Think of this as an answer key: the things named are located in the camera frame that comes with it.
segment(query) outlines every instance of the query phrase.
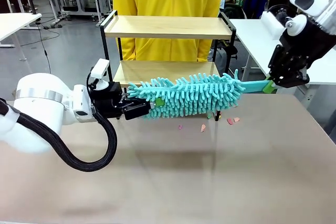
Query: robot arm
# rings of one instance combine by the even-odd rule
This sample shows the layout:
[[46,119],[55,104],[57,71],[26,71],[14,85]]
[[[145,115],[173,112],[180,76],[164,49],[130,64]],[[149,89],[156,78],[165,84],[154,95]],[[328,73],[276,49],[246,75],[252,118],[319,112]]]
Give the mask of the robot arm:
[[336,45],[336,0],[290,2],[304,14],[291,18],[284,8],[272,12],[286,30],[268,66],[270,79],[285,88],[308,83],[307,69]]
[[[100,59],[87,78],[87,86],[70,90],[59,78],[35,73],[20,79],[14,106],[0,100],[0,139],[22,152],[40,153],[51,148],[74,169],[93,172],[108,165],[117,149],[117,135],[107,118],[129,120],[148,114],[149,102],[128,99],[120,84],[103,81],[109,65]],[[89,84],[89,77],[95,80]],[[107,133],[108,148],[98,161],[76,158],[59,137],[62,125],[96,120]]]

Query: silver ring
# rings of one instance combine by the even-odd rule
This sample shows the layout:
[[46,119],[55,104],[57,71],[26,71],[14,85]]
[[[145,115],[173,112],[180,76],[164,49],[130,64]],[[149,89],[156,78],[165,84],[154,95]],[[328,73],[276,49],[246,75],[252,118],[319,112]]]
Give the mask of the silver ring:
[[63,95],[51,90],[20,89],[15,96],[15,99],[19,98],[44,98],[62,103]]

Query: wooden shelf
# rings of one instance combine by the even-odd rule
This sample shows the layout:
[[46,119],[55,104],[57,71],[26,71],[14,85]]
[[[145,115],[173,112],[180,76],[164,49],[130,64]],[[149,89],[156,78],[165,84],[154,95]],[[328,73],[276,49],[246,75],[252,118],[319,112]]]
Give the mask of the wooden shelf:
[[106,37],[168,39],[230,39],[221,18],[116,15],[105,28]]
[[113,80],[120,82],[123,88],[129,86],[129,82],[140,85],[140,81],[148,81],[161,77],[168,78],[172,82],[189,75],[206,73],[218,74],[214,62],[185,62],[185,61],[139,61],[123,60],[120,62]]

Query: microfiber duster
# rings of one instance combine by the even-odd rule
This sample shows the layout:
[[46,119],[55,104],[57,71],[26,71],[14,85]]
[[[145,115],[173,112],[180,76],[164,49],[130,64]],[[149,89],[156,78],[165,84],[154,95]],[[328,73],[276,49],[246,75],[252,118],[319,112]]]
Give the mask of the microfiber duster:
[[234,78],[213,74],[198,74],[177,79],[176,84],[166,78],[141,82],[137,87],[130,83],[128,95],[154,103],[154,108],[145,118],[173,118],[177,116],[204,114],[238,106],[242,93],[261,91],[269,81],[241,82],[238,70]]

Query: yellow jacket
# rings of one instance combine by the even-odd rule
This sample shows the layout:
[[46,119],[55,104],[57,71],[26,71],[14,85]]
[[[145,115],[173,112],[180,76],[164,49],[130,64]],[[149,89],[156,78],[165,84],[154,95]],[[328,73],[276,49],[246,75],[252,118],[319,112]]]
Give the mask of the yellow jacket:
[[[217,17],[221,0],[113,0],[118,15]],[[122,38],[124,60],[207,61],[211,40]]]

